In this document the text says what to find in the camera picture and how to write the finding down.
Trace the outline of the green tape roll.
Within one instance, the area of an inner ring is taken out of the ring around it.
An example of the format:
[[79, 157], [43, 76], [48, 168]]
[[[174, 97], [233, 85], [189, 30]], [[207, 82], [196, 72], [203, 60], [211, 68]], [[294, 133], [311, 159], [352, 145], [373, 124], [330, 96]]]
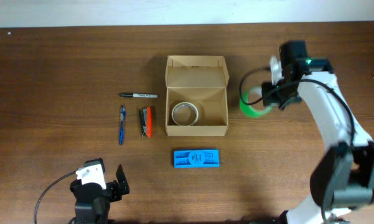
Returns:
[[[251, 94], [262, 96], [262, 88], [259, 86], [255, 86], [251, 88], [249, 91], [244, 92], [244, 94], [242, 94], [243, 100], [247, 102], [248, 97]], [[256, 119], [269, 114], [272, 111], [273, 107], [265, 106], [263, 109], [258, 110], [253, 108], [252, 106], [244, 104], [242, 100], [240, 100], [240, 109], [245, 116]]]

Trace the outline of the blue ballpoint pen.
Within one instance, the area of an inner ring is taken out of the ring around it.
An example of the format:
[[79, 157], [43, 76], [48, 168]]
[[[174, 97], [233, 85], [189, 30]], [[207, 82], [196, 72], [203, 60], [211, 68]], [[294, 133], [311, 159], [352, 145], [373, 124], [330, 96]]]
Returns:
[[124, 122], [126, 117], [126, 110], [123, 105], [121, 105], [119, 113], [119, 144], [122, 146], [124, 143]]

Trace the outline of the orange black stapler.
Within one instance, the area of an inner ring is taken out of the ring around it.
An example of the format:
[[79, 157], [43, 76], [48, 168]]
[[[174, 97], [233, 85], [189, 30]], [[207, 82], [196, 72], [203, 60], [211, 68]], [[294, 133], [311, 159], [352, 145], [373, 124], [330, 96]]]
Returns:
[[152, 137], [152, 109], [146, 107], [139, 110], [139, 120], [142, 137]]

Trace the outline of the blue plastic case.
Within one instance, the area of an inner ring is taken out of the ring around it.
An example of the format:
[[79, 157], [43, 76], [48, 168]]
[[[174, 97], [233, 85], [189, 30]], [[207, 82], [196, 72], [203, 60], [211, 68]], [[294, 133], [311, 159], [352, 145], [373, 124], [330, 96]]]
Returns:
[[174, 151], [174, 167], [209, 168], [220, 166], [220, 154], [216, 149], [194, 149]]

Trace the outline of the white tape roll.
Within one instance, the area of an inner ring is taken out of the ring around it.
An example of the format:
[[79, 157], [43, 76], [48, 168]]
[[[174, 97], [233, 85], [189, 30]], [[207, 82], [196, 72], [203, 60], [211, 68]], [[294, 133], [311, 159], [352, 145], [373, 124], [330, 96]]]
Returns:
[[194, 104], [185, 101], [173, 107], [171, 116], [178, 126], [193, 126], [199, 119], [199, 110]]

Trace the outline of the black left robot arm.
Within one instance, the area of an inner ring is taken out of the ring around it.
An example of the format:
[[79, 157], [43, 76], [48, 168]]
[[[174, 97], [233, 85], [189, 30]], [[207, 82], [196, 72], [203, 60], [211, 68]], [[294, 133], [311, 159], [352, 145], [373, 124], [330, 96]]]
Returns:
[[123, 167], [118, 166], [116, 180], [105, 181], [103, 159], [86, 161], [75, 171], [77, 179], [70, 184], [76, 198], [76, 223], [113, 223], [108, 218], [110, 204], [122, 200], [130, 193]]

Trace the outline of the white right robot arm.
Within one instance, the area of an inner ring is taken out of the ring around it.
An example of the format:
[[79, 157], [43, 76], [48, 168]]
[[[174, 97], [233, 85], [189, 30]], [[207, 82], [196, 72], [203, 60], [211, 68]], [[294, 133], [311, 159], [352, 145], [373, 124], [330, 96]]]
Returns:
[[332, 223], [374, 204], [374, 141], [345, 101], [326, 58], [310, 57], [303, 40], [292, 40], [270, 60], [271, 81], [262, 85], [263, 104], [283, 110], [304, 101], [325, 146], [310, 178], [310, 195], [283, 212], [283, 223]]

